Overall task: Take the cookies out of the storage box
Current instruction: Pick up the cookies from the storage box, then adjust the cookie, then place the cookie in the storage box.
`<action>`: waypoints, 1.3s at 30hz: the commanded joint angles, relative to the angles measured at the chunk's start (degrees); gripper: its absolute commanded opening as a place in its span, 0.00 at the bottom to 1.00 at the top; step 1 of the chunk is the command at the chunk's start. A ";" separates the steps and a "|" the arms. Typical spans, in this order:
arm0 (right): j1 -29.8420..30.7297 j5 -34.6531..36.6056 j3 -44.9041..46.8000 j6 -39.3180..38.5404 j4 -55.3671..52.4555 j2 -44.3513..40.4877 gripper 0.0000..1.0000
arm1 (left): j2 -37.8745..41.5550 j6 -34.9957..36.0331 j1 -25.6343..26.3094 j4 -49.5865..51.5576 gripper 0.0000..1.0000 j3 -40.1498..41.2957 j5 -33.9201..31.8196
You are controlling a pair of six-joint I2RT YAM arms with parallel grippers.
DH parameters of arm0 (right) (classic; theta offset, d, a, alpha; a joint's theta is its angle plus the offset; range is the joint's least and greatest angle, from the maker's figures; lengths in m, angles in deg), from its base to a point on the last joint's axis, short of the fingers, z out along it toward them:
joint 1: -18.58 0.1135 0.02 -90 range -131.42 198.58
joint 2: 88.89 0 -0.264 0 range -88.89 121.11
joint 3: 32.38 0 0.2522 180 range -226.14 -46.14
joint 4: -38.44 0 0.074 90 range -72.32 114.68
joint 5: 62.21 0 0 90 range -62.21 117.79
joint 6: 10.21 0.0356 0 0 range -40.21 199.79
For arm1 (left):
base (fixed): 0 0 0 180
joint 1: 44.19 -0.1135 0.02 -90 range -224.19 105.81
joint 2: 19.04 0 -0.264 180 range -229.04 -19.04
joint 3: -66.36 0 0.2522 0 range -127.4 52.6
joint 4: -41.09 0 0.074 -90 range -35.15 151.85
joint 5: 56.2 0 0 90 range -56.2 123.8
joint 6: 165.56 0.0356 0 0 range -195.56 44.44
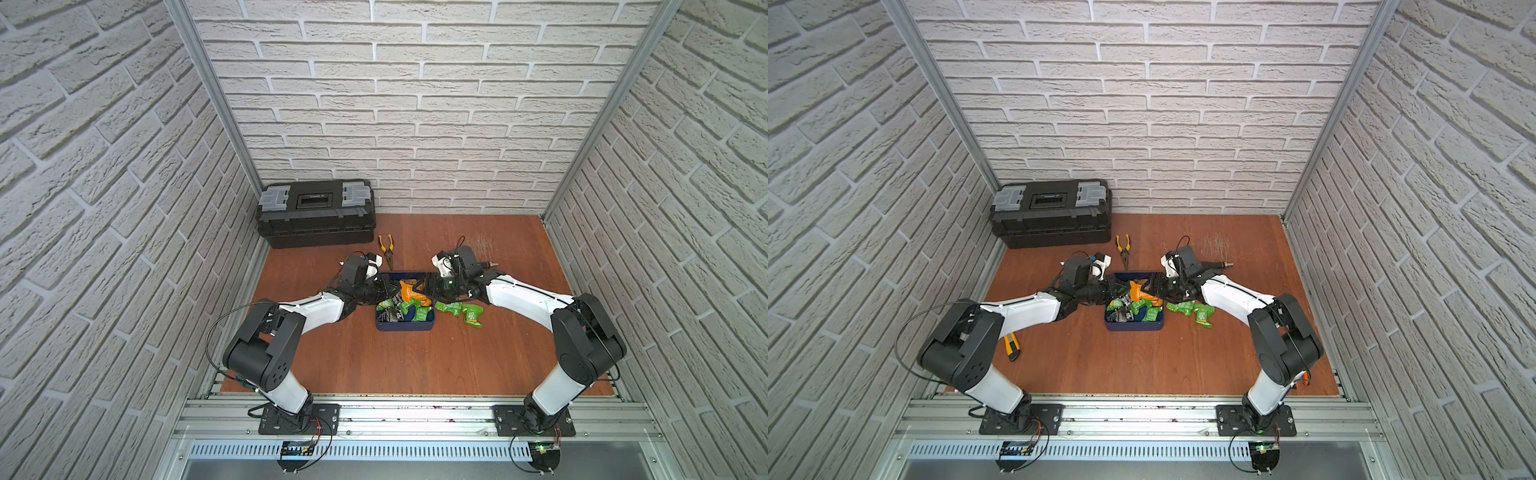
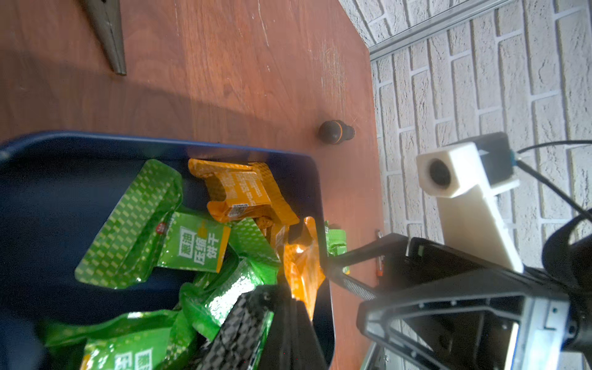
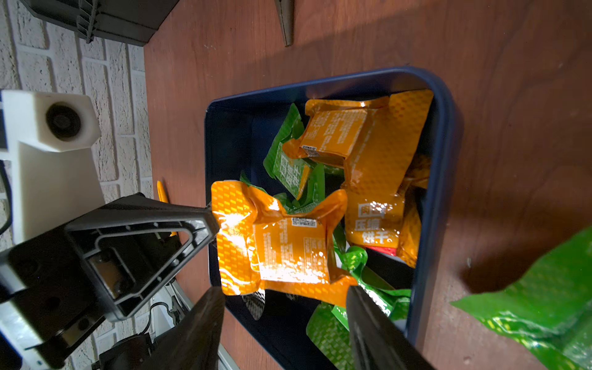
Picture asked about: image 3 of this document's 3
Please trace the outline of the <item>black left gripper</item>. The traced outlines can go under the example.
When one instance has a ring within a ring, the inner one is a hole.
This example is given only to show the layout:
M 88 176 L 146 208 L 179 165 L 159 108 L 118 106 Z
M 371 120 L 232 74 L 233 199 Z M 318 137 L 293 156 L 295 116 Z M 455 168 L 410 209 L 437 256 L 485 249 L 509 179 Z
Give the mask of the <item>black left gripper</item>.
M 1 253 L 1 366 L 57 369 L 105 322 L 133 317 L 215 239 L 208 208 L 142 193 Z

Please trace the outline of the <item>large orange cookie packet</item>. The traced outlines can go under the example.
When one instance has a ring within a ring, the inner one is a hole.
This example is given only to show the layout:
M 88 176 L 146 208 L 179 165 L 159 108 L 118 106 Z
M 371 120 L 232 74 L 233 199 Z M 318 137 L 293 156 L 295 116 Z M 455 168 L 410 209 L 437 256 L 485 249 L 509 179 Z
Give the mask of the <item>large orange cookie packet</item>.
M 217 260 L 227 296 L 271 290 L 345 307 L 357 281 L 337 265 L 333 233 L 348 195 L 331 193 L 307 214 L 289 214 L 280 200 L 239 180 L 211 186 L 219 225 Z

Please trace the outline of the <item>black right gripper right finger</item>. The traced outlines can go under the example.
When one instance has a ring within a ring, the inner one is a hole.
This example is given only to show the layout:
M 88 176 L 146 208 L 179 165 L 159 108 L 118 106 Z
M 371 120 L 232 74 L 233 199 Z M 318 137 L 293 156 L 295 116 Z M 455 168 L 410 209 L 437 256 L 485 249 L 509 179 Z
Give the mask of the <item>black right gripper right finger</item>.
M 357 369 L 432 369 L 359 286 L 348 289 L 346 311 Z

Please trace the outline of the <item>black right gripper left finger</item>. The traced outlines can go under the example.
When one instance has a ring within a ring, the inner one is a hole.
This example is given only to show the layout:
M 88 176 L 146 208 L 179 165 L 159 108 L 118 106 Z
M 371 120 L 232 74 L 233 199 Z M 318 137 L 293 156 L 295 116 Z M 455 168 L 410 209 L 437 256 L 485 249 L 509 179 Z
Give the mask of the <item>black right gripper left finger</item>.
M 140 368 L 217 369 L 225 302 L 221 288 L 209 288 Z

